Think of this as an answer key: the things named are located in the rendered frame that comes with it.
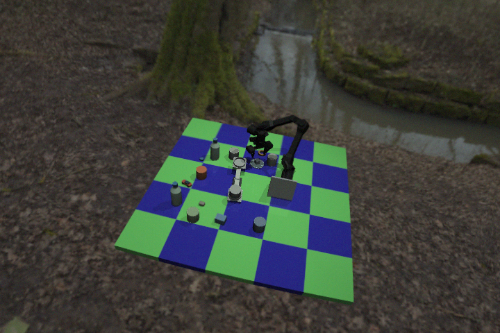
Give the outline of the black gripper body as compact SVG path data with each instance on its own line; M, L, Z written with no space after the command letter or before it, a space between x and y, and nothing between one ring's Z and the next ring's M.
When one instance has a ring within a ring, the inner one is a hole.
M249 153L254 153L256 149L259 149L259 148L264 148L264 147L267 147L267 148L273 148L273 144L270 142L270 141L259 141L257 140L256 138L256 143L255 143L256 146L252 146L252 145L249 145L249 146L246 146L246 150L249 152Z

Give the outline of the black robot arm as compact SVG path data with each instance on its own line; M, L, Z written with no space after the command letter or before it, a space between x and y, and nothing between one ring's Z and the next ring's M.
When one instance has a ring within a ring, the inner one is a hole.
M299 119L299 118L295 117L294 115L291 115L290 117L283 117L283 118L276 119L276 120L263 121L261 124L259 124L257 126L255 126L254 124L251 124L247 128L248 133L250 133L253 136L257 135L256 137L249 138L249 141L253 142L253 144L255 145L256 138L259 141L264 141L265 137L269 135L269 133L265 132L264 130L270 131L277 126L281 126L281 125L291 123L291 122L295 122L298 125L297 126L297 133L294 137L294 140L292 142L292 145L291 145L288 153L286 155L283 154L283 158L281 159L282 160L281 163L282 163L283 168L284 168L284 170L282 171L281 177L285 178L285 179L289 179L289 180L293 179L294 170L295 170L295 167L293 165L294 154L296 153L297 148L300 144L300 141L303 137L302 135L309 128L307 121L304 119Z

